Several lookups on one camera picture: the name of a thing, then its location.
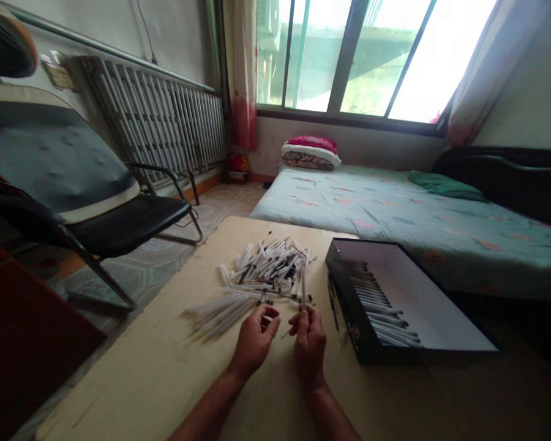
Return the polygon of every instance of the window frame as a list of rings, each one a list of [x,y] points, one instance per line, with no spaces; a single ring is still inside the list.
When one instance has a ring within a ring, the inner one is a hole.
[[[305,7],[305,11],[310,7],[310,0],[305,0],[308,7]],[[347,127],[360,127],[373,130],[384,130],[390,132],[400,132],[408,134],[419,134],[433,137],[444,137],[447,129],[446,120],[451,113],[451,103],[453,98],[449,101],[445,109],[443,110],[439,120],[435,123],[423,123],[415,121],[406,121],[402,119],[390,119],[389,114],[394,106],[398,92],[406,74],[410,63],[416,53],[418,45],[422,39],[424,30],[429,22],[430,16],[435,8],[437,0],[430,0],[427,11],[421,23],[421,27],[414,38],[412,48],[408,54],[407,60],[404,64],[404,68],[400,73],[400,77],[386,113],[383,116],[374,115],[362,115],[358,113],[341,112],[342,101],[347,88],[347,83],[351,71],[351,65],[359,42],[359,36],[361,35],[361,29],[367,13],[367,7],[369,0],[352,0],[347,17],[347,23],[345,25],[345,33],[343,35],[343,41],[341,43],[341,49],[339,52],[339,58],[337,60],[337,67],[335,70],[334,79],[332,82],[331,96],[329,98],[328,108],[326,112],[319,112],[313,110],[302,110],[291,107],[286,107],[287,87],[288,87],[288,69],[290,67],[290,48],[292,42],[292,29],[294,26],[294,8],[296,0],[290,2],[290,21],[288,22],[288,38],[286,44],[286,58],[285,69],[283,74],[283,92],[282,92],[282,104],[260,104],[257,103],[257,115],[267,118],[280,118],[290,119],[293,121],[306,121],[310,123],[320,124],[332,124],[335,126],[347,126]]]

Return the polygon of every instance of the black box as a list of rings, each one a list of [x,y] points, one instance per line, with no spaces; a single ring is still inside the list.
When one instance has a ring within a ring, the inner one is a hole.
[[[391,307],[402,311],[396,317],[408,322],[407,330],[416,332],[423,347],[389,345],[388,340],[382,344],[381,333],[387,331],[380,331],[379,322],[378,332],[374,329],[375,320],[370,319],[376,315],[371,307],[366,313],[363,294],[360,291],[361,297],[358,295],[343,260],[367,263]],[[334,238],[326,264],[332,295],[337,297],[360,364],[418,364],[422,358],[425,362],[468,364],[478,356],[500,352],[500,346],[400,244]]]

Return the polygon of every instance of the window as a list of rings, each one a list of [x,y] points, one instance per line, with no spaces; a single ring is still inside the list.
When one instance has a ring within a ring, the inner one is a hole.
[[[259,108],[434,130],[497,0],[258,0]]]

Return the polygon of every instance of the air conditioner unit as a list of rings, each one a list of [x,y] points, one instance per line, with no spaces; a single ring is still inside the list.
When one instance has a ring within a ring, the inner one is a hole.
[[[279,0],[257,1],[257,43],[264,51],[280,50],[282,21]]]

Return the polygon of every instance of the black headboard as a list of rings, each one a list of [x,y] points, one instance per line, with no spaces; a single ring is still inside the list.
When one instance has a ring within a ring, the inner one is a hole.
[[[455,148],[443,153],[432,171],[469,184],[492,202],[551,225],[551,150]]]

